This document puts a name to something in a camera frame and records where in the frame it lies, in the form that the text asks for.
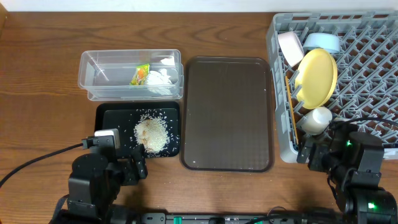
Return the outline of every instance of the white wall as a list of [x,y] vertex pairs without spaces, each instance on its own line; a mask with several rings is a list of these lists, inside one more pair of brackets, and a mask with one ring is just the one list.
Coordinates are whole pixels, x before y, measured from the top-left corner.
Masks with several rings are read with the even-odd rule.
[[286,12],[398,9],[398,0],[0,0],[8,11]]

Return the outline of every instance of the clear plastic container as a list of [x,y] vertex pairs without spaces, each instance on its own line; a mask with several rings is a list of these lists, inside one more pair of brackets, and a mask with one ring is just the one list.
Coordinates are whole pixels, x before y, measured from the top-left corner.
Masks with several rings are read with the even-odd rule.
[[[136,67],[166,73],[171,85],[130,85]],[[80,60],[78,86],[92,101],[173,100],[183,95],[183,66],[178,50],[89,50]]]

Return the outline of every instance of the rice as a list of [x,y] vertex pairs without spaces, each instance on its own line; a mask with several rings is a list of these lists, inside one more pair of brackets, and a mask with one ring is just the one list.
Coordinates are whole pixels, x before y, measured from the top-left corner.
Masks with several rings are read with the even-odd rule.
[[144,114],[134,128],[134,135],[138,144],[145,146],[146,152],[158,153],[170,142],[166,127],[166,121],[161,117],[153,118]]

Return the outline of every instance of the green light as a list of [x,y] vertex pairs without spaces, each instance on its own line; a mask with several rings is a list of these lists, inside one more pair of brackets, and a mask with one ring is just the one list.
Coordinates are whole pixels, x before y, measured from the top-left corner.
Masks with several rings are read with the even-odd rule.
[[368,208],[374,208],[376,209],[376,206],[373,203],[368,203]]
[[[254,219],[256,220],[257,218],[254,218]],[[262,224],[262,221],[256,222],[256,224]]]

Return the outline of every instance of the black cable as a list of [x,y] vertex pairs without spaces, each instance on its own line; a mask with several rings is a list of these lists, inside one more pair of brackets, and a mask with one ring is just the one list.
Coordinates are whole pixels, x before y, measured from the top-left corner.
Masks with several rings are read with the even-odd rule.
[[63,204],[65,203],[66,200],[68,200],[69,194],[63,196],[62,198],[60,198],[60,200],[58,200],[57,205],[55,206],[55,210],[54,210],[54,214],[52,215],[52,219],[51,221],[55,220],[56,217],[58,216],[58,214],[60,213]]
[[66,151],[68,151],[68,150],[71,150],[71,149],[74,149],[74,148],[77,148],[77,147],[80,147],[80,146],[83,146],[83,143],[79,143],[79,144],[76,144],[76,145],[74,145],[74,146],[69,146],[69,147],[66,147],[65,149],[61,149],[61,150],[58,150],[58,151],[55,151],[55,152],[51,152],[51,153],[48,153],[47,155],[40,156],[40,157],[38,157],[38,158],[36,158],[36,159],[32,159],[31,161],[25,162],[24,164],[20,165],[19,167],[15,168],[13,171],[11,171],[9,174],[7,174],[7,176],[5,176],[5,177],[0,181],[0,188],[2,187],[2,185],[3,185],[12,175],[14,175],[16,172],[20,171],[22,168],[25,168],[25,167],[31,165],[31,164],[34,163],[34,162],[41,161],[42,159],[46,159],[46,158],[48,158],[48,157],[55,156],[55,155],[57,155],[57,154],[66,152]]
[[[269,210],[269,212],[268,212],[268,214],[267,214],[267,217],[271,214],[271,212],[273,212],[273,211],[274,211],[275,209],[277,209],[277,208],[281,208],[281,209],[284,209],[285,211],[287,211],[286,208],[284,208],[284,207],[282,207],[282,206],[275,206],[274,208],[272,208],[272,209]],[[268,220],[268,223],[269,223],[269,224],[274,224],[274,221]]]
[[331,193],[333,194],[333,197],[335,198],[335,200],[337,200],[337,192],[336,192],[336,189],[334,188],[334,186],[332,186],[332,185],[330,184],[330,180],[331,180],[331,177],[330,177],[330,175],[329,175],[328,178],[326,179],[326,181],[328,182],[328,185],[329,185],[329,187],[330,187]]
[[298,214],[281,214],[281,215],[270,215],[267,217],[260,217],[255,220],[251,220],[245,224],[255,224],[261,221],[269,221],[275,219],[294,219],[294,220],[307,220],[308,222],[321,222],[321,223],[337,223],[336,220],[325,217],[313,217],[308,215],[298,215]]
[[355,118],[355,119],[351,119],[348,121],[332,121],[330,124],[336,123],[336,126],[341,126],[343,124],[348,124],[348,123],[357,122],[357,121],[380,121],[380,122],[392,124],[392,125],[395,125],[398,127],[398,123],[395,121],[390,121],[390,120],[384,119],[384,118],[369,118],[369,117]]
[[330,141],[329,146],[328,146],[328,152],[331,151],[331,145],[333,144],[333,140],[335,140],[335,136],[336,136],[336,131],[333,131],[333,135],[331,137],[331,141]]
[[351,167],[351,168],[349,168],[347,171],[346,171],[346,174],[344,175],[344,179],[343,179],[343,181],[342,181],[342,183],[341,183],[341,187],[340,187],[340,190],[343,192],[344,191],[344,187],[345,187],[345,185],[346,185],[346,181],[347,181],[347,178],[348,178],[348,175],[349,175],[349,173],[351,172],[351,171],[353,171],[353,170],[356,170],[354,167]]

